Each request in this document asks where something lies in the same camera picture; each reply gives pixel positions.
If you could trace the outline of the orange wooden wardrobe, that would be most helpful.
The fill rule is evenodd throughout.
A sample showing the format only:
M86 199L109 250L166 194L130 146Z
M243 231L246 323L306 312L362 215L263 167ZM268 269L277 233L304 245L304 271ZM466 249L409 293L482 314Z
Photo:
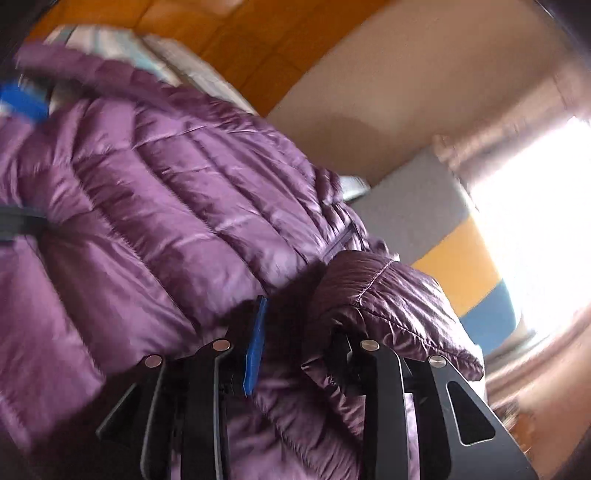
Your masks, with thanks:
M61 1L34 27L46 37L71 24L123 27L183 43L259 113L267 115L291 87L383 1Z

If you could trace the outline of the grey yellow blue headboard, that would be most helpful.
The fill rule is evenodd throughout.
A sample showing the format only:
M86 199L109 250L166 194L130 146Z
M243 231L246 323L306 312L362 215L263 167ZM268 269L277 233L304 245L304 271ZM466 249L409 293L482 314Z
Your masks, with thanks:
M485 355L495 358L533 339L472 200L431 150L365 192L346 192L370 234L439 282Z

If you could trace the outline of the striped bed cover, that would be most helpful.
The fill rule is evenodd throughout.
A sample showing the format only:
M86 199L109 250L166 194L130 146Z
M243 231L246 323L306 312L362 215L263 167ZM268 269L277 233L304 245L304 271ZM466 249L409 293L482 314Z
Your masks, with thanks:
M228 101L249 113L256 109L249 104L214 67L196 56L176 40L156 35L140 36L130 30L104 25L60 25L44 38L46 44L59 44L107 60L120 60L155 75L173 86L193 87L212 97ZM49 115L74 102L81 89L72 84L47 78L34 79L23 74L20 84L34 88L49 104Z

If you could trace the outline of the pink patterned curtain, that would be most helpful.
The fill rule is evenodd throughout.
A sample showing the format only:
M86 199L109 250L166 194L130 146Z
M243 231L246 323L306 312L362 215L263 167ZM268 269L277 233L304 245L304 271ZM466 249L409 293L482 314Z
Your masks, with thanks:
M590 118L590 62L571 57L516 103L461 135L438 135L438 159L469 190L535 140L575 117Z

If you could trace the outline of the purple quilted down jacket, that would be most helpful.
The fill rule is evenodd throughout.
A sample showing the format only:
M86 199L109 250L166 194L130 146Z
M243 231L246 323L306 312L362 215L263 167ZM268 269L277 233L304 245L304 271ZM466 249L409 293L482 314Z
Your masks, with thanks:
M483 378L439 283L269 123L61 45L25 44L15 63L80 91L40 123L1 121L1 201L48 221L1 250L1 430L37 477L68 476L145 356L193 354L259 296L259 382L228 402L232 478L358 476L365 402L322 361L335 326Z

